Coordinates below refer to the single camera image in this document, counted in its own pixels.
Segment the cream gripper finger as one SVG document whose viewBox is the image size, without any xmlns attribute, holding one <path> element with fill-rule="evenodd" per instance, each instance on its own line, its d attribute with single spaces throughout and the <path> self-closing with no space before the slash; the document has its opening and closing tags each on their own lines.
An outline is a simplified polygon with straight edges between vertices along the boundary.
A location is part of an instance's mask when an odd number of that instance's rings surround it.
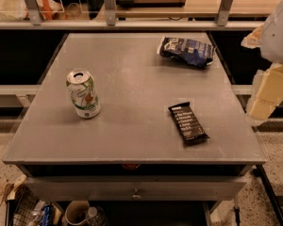
<svg viewBox="0 0 283 226">
<path fill-rule="evenodd" d="M 247 116 L 254 121 L 266 121 L 282 101 L 283 64 L 273 63 L 266 71 L 258 70 L 246 107 Z"/>
<path fill-rule="evenodd" d="M 249 49 L 259 48 L 261 45 L 261 32 L 262 26 L 254 29 L 250 34 L 243 38 L 243 40 L 241 41 L 241 46 Z"/>
</svg>

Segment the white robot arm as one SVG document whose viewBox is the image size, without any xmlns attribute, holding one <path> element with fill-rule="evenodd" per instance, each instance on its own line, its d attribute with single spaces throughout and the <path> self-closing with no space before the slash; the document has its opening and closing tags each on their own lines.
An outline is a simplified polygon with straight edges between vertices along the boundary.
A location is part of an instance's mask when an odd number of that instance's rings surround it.
<svg viewBox="0 0 283 226">
<path fill-rule="evenodd" d="M 261 125 L 283 102 L 283 0 L 263 25 L 243 38 L 241 46 L 258 48 L 261 57 L 271 62 L 269 69 L 258 70 L 254 76 L 252 94 L 246 106 L 248 122 Z"/>
</svg>

